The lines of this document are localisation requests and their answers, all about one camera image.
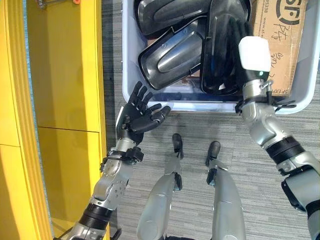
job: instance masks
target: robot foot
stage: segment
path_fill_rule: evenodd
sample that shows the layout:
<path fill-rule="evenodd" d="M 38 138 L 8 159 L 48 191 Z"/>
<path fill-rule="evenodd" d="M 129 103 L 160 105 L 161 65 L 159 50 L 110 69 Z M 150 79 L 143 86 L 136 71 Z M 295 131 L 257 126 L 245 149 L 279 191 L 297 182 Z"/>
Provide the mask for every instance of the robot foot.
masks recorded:
<path fill-rule="evenodd" d="M 205 165 L 207 167 L 209 167 L 211 160 L 213 160 L 213 159 L 216 160 L 218 158 L 218 155 L 220 152 L 220 147 L 221 147 L 220 142 L 218 142 L 218 141 L 211 142 L 209 149 L 208 149 L 208 156 L 206 157 L 206 160 L 205 160 Z"/>
<path fill-rule="evenodd" d="M 184 158 L 184 151 L 183 151 L 183 142 L 180 134 L 175 133 L 172 135 L 172 144 L 174 148 L 174 152 L 178 153 L 177 157 L 180 155 L 180 159 Z"/>

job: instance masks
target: plastic bin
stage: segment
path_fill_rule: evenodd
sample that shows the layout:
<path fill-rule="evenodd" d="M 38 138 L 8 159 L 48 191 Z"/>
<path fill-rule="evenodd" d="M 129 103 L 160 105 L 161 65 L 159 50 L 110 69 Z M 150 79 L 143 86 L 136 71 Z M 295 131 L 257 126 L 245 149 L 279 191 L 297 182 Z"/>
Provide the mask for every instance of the plastic bin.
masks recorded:
<path fill-rule="evenodd" d="M 181 81 L 160 91 L 153 90 L 145 81 L 138 65 L 138 55 L 147 46 L 134 16 L 133 0 L 122 3 L 122 93 L 129 100 L 137 81 L 141 81 L 154 93 L 150 105 L 169 105 L 173 111 L 234 112 L 236 102 L 221 101 L 218 96 L 203 93 Z M 295 100 L 295 108 L 281 109 L 279 114 L 293 114 L 303 110 L 311 102 L 316 85 L 320 55 L 320 1 L 309 1 L 306 8 L 298 62 L 288 101 Z"/>

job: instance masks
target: yellow cabinet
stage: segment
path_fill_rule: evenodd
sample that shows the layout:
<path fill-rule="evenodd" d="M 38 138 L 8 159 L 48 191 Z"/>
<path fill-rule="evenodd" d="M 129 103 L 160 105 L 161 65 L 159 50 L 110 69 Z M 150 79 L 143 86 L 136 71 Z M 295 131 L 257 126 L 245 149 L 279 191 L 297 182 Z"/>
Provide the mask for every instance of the yellow cabinet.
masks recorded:
<path fill-rule="evenodd" d="M 101 0 L 0 0 L 0 53 L 0 236 L 52 240 L 79 220 L 107 151 Z"/>

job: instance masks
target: gray carpet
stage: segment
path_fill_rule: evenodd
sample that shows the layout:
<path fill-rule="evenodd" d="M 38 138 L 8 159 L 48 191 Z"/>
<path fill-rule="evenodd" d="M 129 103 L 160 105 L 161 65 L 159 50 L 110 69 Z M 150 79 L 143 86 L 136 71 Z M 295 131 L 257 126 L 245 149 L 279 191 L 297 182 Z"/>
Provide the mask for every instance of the gray carpet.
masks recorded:
<path fill-rule="evenodd" d="M 122 96 L 121 0 L 104 0 L 102 6 L 103 76 L 108 147 L 115 145 L 115 116 L 125 101 Z M 303 111 L 279 118 L 302 146 L 320 158 L 320 73 L 314 97 Z M 307 216 L 291 207 L 281 189 L 284 179 L 275 164 L 249 135 L 235 113 L 171 112 L 164 124 L 144 135 L 140 147 L 143 162 L 134 166 L 129 187 L 112 226 L 122 228 L 120 240 L 135 240 L 139 217 L 148 194 L 164 173 L 171 136 L 180 133 L 184 145 L 181 162 L 183 190 L 173 194 L 168 235 L 209 240 L 212 229 L 214 188 L 206 184 L 204 165 L 211 141 L 221 143 L 219 159 L 232 173 L 238 187 L 248 240 L 310 239 Z"/>

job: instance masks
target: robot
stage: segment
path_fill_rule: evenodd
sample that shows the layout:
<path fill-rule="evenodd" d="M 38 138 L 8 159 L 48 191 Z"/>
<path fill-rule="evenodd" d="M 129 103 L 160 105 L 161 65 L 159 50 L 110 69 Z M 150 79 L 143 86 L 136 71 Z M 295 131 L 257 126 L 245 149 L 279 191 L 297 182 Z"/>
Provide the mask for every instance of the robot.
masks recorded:
<path fill-rule="evenodd" d="M 307 213 L 312 240 L 320 239 L 320 161 L 299 144 L 292 133 L 275 116 L 280 108 L 294 107 L 292 102 L 276 102 L 272 97 L 272 81 L 267 80 L 271 68 L 266 39 L 253 36 L 249 24 L 230 19 L 230 36 L 234 39 L 236 83 L 243 100 L 235 110 L 248 126 L 250 135 L 270 158 L 277 170 L 286 176 L 281 183 L 291 205 Z M 102 176 L 96 183 L 89 204 L 64 240 L 101 240 L 112 212 L 117 208 L 133 173 L 133 164 L 144 154 L 137 147 L 144 133 L 159 126 L 170 112 L 161 104 L 147 107 L 152 94 L 138 82 L 128 103 L 120 110 L 116 125 L 118 141 L 101 164 Z M 153 187 L 138 223 L 140 240 L 187 240 L 166 235 L 173 191 L 182 188 L 180 160 L 182 139 L 172 136 L 175 153 L 163 177 Z M 213 142 L 206 161 L 207 183 L 215 187 L 212 240 L 245 240 L 242 204 L 227 168 L 217 159 L 220 149 Z"/>

